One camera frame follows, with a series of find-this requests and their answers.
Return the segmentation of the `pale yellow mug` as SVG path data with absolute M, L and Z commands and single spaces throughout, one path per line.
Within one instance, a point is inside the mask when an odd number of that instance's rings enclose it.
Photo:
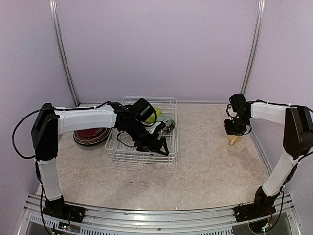
M 228 137 L 229 145 L 233 146 L 234 144 L 238 143 L 242 139 L 243 135 L 240 135 L 240 136 L 238 136 L 238 135 L 227 135 L 227 137 Z

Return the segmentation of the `light blue floral bowl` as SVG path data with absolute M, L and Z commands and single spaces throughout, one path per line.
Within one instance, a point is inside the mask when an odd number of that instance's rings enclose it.
M 175 128 L 175 121 L 170 117 L 169 114 L 162 114 L 157 117 L 157 122 L 162 122 L 165 124 L 165 127 L 162 129 L 162 134 L 169 134 Z

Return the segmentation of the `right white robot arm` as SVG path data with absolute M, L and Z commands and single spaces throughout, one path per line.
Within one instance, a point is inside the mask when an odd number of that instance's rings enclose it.
M 251 120 L 268 121 L 282 127 L 281 157 L 257 190 L 250 206 L 250 213 L 261 217 L 292 178 L 298 164 L 313 153 L 313 111 L 304 105 L 246 101 L 241 94 L 236 94 L 230 98 L 226 113 L 224 126 L 228 135 L 242 137 L 249 134 Z

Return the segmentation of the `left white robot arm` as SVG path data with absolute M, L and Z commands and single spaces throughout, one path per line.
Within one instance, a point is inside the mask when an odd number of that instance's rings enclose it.
M 40 109 L 23 117 L 12 131 L 13 149 L 21 158 L 33 159 L 36 165 L 38 183 L 31 189 L 36 193 L 38 186 L 43 186 L 44 195 L 50 202 L 48 207 L 57 217 L 68 214 L 67 204 L 61 201 L 62 193 L 57 174 L 57 156 L 59 140 L 64 134 L 75 131 L 113 128 L 120 133 L 127 133 L 133 140 L 133 147 L 138 152 L 169 155 L 166 140 L 160 137 L 159 131 L 165 124 L 145 125 L 144 121 L 155 115 L 156 111 L 145 99 L 139 99 L 135 104 L 122 105 L 109 102 L 90 107 L 61 108 L 45 103 Z M 19 126 L 30 116 L 37 115 L 31 129 L 31 139 L 34 148 L 33 156 L 24 156 L 16 147 L 15 134 Z

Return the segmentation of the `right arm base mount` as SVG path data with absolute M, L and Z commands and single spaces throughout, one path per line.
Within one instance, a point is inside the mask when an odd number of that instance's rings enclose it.
M 233 210 L 235 213 L 236 222 L 253 220 L 276 213 L 276 208 L 274 206 L 269 206 L 267 209 L 258 209 L 254 203 L 239 204 L 238 206 L 234 207 Z

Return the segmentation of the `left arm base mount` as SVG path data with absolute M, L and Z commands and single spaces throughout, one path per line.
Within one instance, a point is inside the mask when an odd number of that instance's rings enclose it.
M 63 197 L 57 200 L 46 200 L 43 214 L 68 222 L 82 223 L 86 209 L 84 207 L 66 204 Z

